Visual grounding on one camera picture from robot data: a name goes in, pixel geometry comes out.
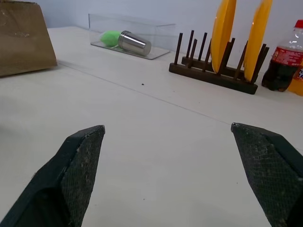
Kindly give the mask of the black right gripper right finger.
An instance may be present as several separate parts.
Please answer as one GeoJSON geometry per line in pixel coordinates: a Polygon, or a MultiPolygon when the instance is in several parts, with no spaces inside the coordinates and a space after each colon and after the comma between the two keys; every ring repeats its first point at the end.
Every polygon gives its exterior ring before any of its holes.
{"type": "Polygon", "coordinates": [[[280,134],[234,122],[245,174],[273,227],[303,225],[303,157],[280,134]]]}

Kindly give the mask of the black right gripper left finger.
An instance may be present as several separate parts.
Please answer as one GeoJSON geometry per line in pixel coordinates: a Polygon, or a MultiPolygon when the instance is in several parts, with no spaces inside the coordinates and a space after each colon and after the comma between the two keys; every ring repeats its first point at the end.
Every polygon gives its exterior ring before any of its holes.
{"type": "Polygon", "coordinates": [[[0,225],[80,227],[95,184],[105,126],[67,137],[32,177],[0,225]]]}

